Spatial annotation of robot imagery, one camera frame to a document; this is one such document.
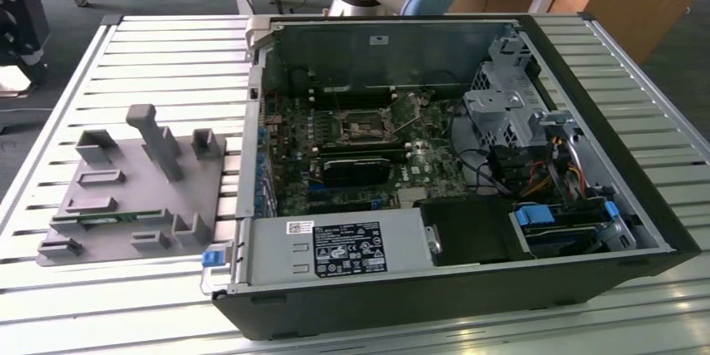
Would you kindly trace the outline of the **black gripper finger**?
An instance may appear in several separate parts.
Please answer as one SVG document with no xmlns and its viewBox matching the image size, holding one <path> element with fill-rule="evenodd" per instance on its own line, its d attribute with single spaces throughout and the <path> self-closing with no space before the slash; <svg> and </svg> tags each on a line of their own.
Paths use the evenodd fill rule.
<svg viewBox="0 0 710 355">
<path fill-rule="evenodd" d="M 43 54 L 33 53 L 31 55 L 20 56 L 16 59 L 16 64 L 22 74 L 29 79 L 33 85 L 43 85 L 47 81 L 48 69 L 43 63 Z"/>
</svg>

